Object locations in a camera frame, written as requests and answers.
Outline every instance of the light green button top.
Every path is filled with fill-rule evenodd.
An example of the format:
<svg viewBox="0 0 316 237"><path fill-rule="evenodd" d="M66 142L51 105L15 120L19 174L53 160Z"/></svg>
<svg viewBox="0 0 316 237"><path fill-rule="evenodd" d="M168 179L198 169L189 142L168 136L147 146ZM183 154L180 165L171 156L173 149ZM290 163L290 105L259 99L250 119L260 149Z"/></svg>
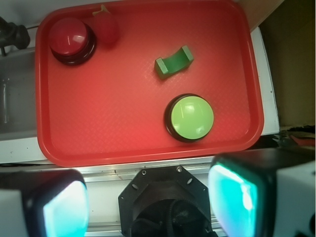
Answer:
<svg viewBox="0 0 316 237"><path fill-rule="evenodd" d="M178 101L171 112L171 123L176 132L187 139L199 139L212 128L214 113L202 98L187 96Z"/></svg>

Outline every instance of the green block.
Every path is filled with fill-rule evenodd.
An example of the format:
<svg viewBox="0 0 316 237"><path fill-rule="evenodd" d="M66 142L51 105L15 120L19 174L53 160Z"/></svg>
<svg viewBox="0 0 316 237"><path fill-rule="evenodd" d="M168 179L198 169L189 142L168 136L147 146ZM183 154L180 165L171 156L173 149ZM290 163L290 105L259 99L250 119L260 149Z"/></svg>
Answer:
<svg viewBox="0 0 316 237"><path fill-rule="evenodd" d="M168 58L156 59L155 70L161 79L166 79L173 74L189 67L193 60L193 55L191 54L189 48L185 45Z"/></svg>

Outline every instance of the glowing teal panel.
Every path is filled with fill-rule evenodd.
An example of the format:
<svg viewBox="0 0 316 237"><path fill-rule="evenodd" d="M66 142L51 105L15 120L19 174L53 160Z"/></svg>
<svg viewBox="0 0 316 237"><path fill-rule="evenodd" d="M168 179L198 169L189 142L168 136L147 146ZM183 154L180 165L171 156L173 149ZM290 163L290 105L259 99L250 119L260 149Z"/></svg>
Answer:
<svg viewBox="0 0 316 237"><path fill-rule="evenodd" d="M253 237L256 231L257 186L221 164L208 175L210 203L229 237Z"/></svg>
<svg viewBox="0 0 316 237"><path fill-rule="evenodd" d="M74 181L43 208L47 237L83 237L89 220L86 186Z"/></svg>

